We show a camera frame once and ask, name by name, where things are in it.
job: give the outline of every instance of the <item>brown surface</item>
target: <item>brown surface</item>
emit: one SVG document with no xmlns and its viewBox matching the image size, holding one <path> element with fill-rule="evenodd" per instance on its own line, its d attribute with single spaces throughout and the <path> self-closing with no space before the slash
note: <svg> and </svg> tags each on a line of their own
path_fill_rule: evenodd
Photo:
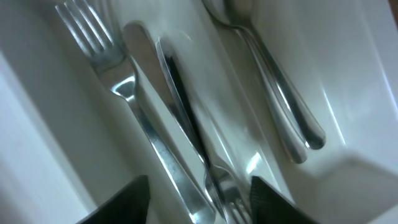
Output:
<svg viewBox="0 0 398 224">
<path fill-rule="evenodd" d="M 398 28 L 398 0 L 388 0 L 391 6 L 392 14 L 394 15 L 394 19 L 396 20 L 396 25 Z"/>
</svg>

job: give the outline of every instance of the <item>fork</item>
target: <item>fork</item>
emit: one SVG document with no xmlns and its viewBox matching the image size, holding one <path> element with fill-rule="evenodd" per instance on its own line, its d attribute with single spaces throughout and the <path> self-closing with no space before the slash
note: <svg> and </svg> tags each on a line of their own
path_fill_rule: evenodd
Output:
<svg viewBox="0 0 398 224">
<path fill-rule="evenodd" d="M 219 209 L 224 211 L 228 223 L 251 223 L 251 212 L 242 200 L 237 181 L 230 171 L 216 165 L 220 162 L 205 147 L 197 119 L 180 76 L 182 67 L 179 66 L 178 55 L 167 39 L 159 39 L 155 47 L 167 85 L 177 107 L 176 110 L 173 110 L 176 120 L 209 170 L 209 174 L 206 174 L 205 177 L 206 191 L 213 201 L 217 201 L 218 195 L 220 196 L 222 208 Z"/>
<path fill-rule="evenodd" d="M 213 223 L 215 211 L 160 137 L 138 101 L 138 75 L 123 42 L 116 41 L 86 0 L 55 6 L 104 87 L 124 98 L 172 181 L 192 223 Z"/>
</svg>

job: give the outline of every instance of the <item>silver spoon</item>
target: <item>silver spoon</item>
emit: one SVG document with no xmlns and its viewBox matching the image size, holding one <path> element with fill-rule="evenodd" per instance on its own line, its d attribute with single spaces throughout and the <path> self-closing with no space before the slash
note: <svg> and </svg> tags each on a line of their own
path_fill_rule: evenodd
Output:
<svg viewBox="0 0 398 224">
<path fill-rule="evenodd" d="M 310 110 L 264 45 L 251 22 L 255 0 L 202 0 L 209 13 L 222 24 L 236 29 L 248 46 L 261 74 L 269 108 L 288 156 L 296 163 L 307 160 L 307 149 L 326 143 Z"/>
</svg>

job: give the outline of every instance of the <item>metal utensil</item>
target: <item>metal utensil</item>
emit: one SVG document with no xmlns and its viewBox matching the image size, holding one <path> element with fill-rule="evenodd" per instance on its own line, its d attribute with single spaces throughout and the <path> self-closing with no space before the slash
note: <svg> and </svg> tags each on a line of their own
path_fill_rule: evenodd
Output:
<svg viewBox="0 0 398 224">
<path fill-rule="evenodd" d="M 216 165 L 216 158 L 205 148 L 196 117 L 180 77 L 179 70 L 181 68 L 178 67 L 177 55 L 170 43 L 164 39 L 160 39 L 156 43 L 156 51 L 167 84 L 175 100 L 177 107 L 175 117 L 209 170 L 209 175 L 205 177 L 208 194 L 213 198 L 217 195 L 221 196 L 228 223 L 232 223 L 232 221 L 236 223 L 251 223 L 250 209 L 243 202 L 241 191 L 236 184 L 235 178 L 228 170 Z"/>
<path fill-rule="evenodd" d="M 173 182 L 192 223 L 213 223 L 215 211 L 212 206 L 190 180 L 138 102 L 138 76 L 133 59 L 113 39 L 95 10 L 85 0 L 65 2 L 55 8 L 102 84 L 127 101 Z"/>
<path fill-rule="evenodd" d="M 255 0 L 202 0 L 219 22 L 236 29 L 248 46 L 266 89 L 268 103 L 289 157 L 307 160 L 307 148 L 321 149 L 325 132 L 264 45 L 251 22 Z"/>
</svg>

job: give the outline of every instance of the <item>black object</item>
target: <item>black object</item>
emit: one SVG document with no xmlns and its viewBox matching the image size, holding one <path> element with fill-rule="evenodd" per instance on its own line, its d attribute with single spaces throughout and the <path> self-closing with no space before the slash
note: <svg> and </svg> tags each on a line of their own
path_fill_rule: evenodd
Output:
<svg viewBox="0 0 398 224">
<path fill-rule="evenodd" d="M 80 222 L 80 224 L 145 224 L 149 206 L 148 176 L 142 175 Z"/>
<path fill-rule="evenodd" d="M 253 176 L 251 179 L 250 204 L 253 224 L 316 223 L 286 201 L 260 177 Z"/>
</svg>

